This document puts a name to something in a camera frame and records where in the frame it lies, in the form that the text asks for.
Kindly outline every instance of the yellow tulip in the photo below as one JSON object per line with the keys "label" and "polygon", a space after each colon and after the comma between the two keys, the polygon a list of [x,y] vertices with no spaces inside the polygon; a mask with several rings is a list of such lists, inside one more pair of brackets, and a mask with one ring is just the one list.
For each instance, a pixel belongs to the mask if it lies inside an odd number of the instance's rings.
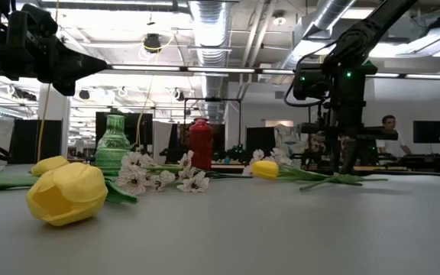
{"label": "yellow tulip", "polygon": [[41,160],[37,164],[33,165],[33,167],[31,168],[31,174],[33,176],[42,176],[47,171],[62,167],[67,164],[69,164],[69,161],[67,161],[62,156],[50,157],[45,160]]}
{"label": "yellow tulip", "polygon": [[252,165],[252,173],[266,180],[275,180],[280,169],[274,161],[260,160]]}
{"label": "yellow tulip", "polygon": [[42,175],[28,191],[27,204],[35,218],[61,226],[93,216],[107,193],[99,168],[71,163]]}

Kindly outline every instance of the person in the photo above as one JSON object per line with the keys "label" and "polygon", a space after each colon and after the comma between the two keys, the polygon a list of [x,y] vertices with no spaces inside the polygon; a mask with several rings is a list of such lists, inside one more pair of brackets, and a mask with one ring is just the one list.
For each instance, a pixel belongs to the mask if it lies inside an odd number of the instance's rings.
{"label": "person", "polygon": [[[394,116],[385,115],[381,122],[386,130],[395,130],[396,119]],[[376,145],[378,147],[378,153],[388,153],[397,158],[412,153],[410,148],[405,145],[405,142],[400,134],[398,134],[398,140],[396,141],[376,140]]]}

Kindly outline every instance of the red container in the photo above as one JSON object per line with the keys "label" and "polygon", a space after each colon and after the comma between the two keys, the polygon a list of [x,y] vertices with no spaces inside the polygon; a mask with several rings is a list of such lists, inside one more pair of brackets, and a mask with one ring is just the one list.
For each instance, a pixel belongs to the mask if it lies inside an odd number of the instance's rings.
{"label": "red container", "polygon": [[195,119],[195,124],[189,127],[189,149],[194,152],[192,165],[203,170],[212,168],[212,128],[205,118]]}

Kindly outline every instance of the vase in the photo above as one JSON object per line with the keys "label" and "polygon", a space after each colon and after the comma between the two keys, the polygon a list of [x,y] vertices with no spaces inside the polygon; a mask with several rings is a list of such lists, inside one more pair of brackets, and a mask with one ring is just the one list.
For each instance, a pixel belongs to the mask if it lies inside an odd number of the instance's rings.
{"label": "vase", "polygon": [[125,137],[125,117],[108,115],[106,132],[96,148],[96,166],[105,176],[117,176],[121,159],[130,152],[130,142]]}

